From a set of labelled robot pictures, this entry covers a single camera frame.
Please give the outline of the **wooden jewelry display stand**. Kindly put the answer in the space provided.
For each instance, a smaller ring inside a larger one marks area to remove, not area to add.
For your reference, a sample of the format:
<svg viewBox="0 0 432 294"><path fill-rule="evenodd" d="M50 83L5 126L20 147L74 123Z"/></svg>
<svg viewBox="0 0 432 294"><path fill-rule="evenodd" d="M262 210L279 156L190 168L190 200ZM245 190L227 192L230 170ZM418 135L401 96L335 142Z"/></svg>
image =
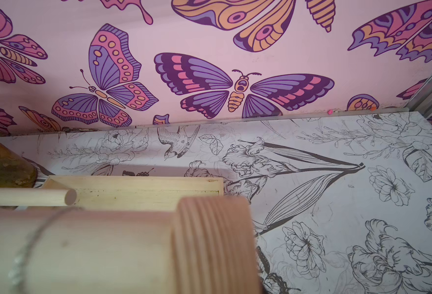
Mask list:
<svg viewBox="0 0 432 294"><path fill-rule="evenodd" d="M248 201L221 178L0 188L0 294L259 294Z"/></svg>

